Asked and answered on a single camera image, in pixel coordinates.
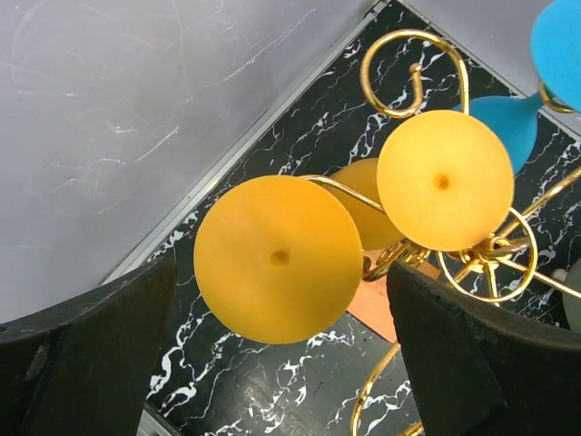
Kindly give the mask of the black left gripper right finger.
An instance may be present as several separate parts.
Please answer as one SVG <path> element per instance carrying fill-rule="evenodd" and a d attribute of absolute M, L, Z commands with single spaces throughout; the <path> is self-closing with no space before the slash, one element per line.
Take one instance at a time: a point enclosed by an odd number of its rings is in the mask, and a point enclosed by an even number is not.
<path fill-rule="evenodd" d="M 580 335 L 396 262 L 389 308 L 428 435 L 577 435 Z"/>

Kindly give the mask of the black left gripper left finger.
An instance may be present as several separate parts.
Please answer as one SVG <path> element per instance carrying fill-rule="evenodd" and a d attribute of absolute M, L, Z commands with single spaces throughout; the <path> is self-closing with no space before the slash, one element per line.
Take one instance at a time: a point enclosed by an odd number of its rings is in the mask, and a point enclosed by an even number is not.
<path fill-rule="evenodd" d="M 166 253 L 3 323 L 2 434 L 136 434 L 176 283 Z"/>

